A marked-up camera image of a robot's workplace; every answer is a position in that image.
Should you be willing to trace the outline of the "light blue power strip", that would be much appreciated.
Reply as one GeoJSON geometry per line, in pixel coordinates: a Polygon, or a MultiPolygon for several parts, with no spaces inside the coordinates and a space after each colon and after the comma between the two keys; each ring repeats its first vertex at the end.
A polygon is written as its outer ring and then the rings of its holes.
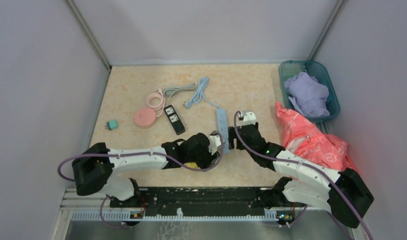
{"type": "Polygon", "coordinates": [[[216,121],[218,131],[223,137],[223,153],[230,154],[232,151],[229,149],[229,125],[227,112],[224,108],[216,109],[216,121]]]}

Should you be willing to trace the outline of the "teal USB charger plug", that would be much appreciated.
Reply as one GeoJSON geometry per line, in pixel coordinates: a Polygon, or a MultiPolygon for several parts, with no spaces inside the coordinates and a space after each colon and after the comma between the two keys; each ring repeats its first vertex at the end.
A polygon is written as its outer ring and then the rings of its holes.
{"type": "Polygon", "coordinates": [[[117,129],[119,127],[118,121],[116,119],[113,120],[109,120],[106,122],[105,127],[109,130],[109,131],[113,131],[115,129],[117,129]]]}

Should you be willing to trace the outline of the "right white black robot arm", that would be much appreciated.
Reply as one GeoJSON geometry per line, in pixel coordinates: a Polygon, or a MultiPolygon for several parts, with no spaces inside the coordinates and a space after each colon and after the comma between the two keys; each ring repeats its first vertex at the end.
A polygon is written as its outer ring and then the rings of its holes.
{"type": "Polygon", "coordinates": [[[228,141],[231,149],[245,150],[261,167],[284,175],[274,186],[273,200],[277,205],[311,205],[352,229],[364,224],[363,217],[374,196],[356,170],[336,170],[303,159],[266,141],[258,123],[230,126],[228,141]]]}

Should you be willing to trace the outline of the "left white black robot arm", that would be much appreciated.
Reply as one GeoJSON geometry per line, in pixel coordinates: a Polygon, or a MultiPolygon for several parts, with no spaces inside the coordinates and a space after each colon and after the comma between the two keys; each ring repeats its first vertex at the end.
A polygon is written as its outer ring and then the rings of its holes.
{"type": "Polygon", "coordinates": [[[110,149],[99,142],[71,163],[76,193],[82,197],[101,193],[135,207],[142,199],[137,181],[121,173],[176,168],[205,172],[220,162],[223,145],[224,138],[216,131],[138,150],[110,149]]]}

